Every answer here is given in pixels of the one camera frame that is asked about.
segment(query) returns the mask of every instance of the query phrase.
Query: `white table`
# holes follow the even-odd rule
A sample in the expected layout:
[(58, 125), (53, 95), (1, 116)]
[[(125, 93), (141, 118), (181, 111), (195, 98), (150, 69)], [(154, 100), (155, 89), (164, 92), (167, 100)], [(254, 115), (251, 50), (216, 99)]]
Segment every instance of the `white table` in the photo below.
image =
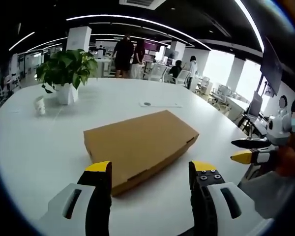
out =
[(245, 103), (243, 101), (240, 101), (238, 99), (235, 98), (231, 98), (231, 97), (226, 97), (227, 102), (231, 105), (231, 106), (238, 106), (240, 107), (242, 110), (246, 111), (249, 107), (249, 103)]
[(106, 68), (109, 67), (109, 64), (111, 63), (112, 59), (106, 58), (106, 59), (96, 59), (97, 62), (97, 71), (96, 75), (98, 78), (104, 77), (104, 71)]
[[(46, 98), (47, 114), (36, 117), (40, 85), (21, 89), (0, 108), (0, 174), (28, 220), (39, 219), (48, 201), (76, 183), (91, 164), (83, 131), (168, 109), (200, 133), (181, 158), (133, 190), (113, 198), (112, 236), (179, 235), (193, 227), (188, 162), (215, 165), (225, 181), (238, 184), (248, 169), (230, 159), (231, 141), (246, 137), (227, 117), (182, 86), (130, 79), (89, 79), (79, 100), (59, 106)], [(141, 107), (140, 102), (182, 105)]]

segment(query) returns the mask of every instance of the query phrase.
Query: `woman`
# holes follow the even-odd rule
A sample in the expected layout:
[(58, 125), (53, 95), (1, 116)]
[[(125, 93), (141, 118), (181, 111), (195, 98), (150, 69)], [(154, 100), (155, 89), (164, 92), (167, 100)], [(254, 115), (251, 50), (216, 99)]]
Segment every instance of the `woman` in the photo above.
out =
[(138, 39), (136, 49), (134, 50), (134, 57), (130, 71), (131, 79), (141, 78), (141, 69), (145, 52), (146, 51), (144, 49), (144, 40)]
[(197, 71), (198, 71), (197, 59), (195, 56), (191, 56), (191, 58), (190, 58), (190, 76), (186, 80), (187, 89), (190, 89), (192, 79), (196, 76)]

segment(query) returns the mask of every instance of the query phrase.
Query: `person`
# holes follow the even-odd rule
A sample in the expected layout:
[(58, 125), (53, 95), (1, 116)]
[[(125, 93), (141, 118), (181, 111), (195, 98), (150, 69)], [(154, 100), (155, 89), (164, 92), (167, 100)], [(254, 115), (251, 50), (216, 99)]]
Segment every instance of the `person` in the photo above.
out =
[(106, 54), (106, 49), (103, 48), (102, 45), (99, 46), (99, 49), (98, 49), (97, 51), (98, 51), (98, 54), (101, 55), (100, 58), (102, 58), (102, 57), (105, 56), (105, 54)]
[(146, 51), (144, 47), (144, 40), (138, 39), (136, 49), (134, 50), (133, 62), (131, 65), (131, 79), (140, 79), (143, 57), (145, 53)]
[(130, 36), (126, 34), (115, 46), (113, 57), (115, 58), (116, 74), (115, 77), (119, 78), (120, 73), (123, 78), (127, 77), (130, 69), (130, 60), (133, 54), (133, 43), (130, 41)]
[(170, 69), (170, 71), (168, 72), (169, 74), (173, 75), (173, 79), (170, 81), (171, 84), (175, 84), (176, 80), (175, 78), (178, 77), (178, 75), (180, 74), (182, 68), (181, 68), (181, 60), (177, 60), (175, 65)]
[(197, 71), (198, 71), (197, 59), (195, 56), (191, 56), (191, 58), (190, 58), (190, 76), (186, 81), (187, 89), (190, 89), (192, 79), (196, 76)]
[(276, 217), (295, 192), (295, 101), (291, 112), (289, 140), (286, 145), (279, 146), (276, 161), (270, 163), (272, 169), (238, 185), (254, 200), (256, 211), (265, 219)]
[(105, 56), (105, 54), (104, 54), (104, 49), (103, 49), (103, 46), (100, 45), (100, 46), (99, 46), (99, 49), (97, 50), (97, 57), (98, 57), (99, 59), (101, 59), (101, 58), (103, 58), (103, 56)]

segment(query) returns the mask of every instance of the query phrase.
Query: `white flower pot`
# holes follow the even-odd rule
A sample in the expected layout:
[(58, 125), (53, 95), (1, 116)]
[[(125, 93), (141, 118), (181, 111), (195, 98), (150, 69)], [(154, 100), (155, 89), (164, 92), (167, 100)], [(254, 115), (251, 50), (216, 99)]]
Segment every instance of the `white flower pot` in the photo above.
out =
[(69, 105), (78, 100), (78, 90), (72, 84), (56, 85), (55, 89), (58, 102), (62, 105)]

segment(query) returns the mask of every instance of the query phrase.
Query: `air conditioning vent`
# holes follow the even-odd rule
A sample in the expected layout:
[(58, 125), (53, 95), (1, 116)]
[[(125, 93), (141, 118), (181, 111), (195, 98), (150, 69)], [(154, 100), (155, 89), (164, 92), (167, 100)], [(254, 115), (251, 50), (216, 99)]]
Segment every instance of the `air conditioning vent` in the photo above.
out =
[(166, 0), (119, 0), (121, 5), (142, 7), (150, 10), (155, 10)]

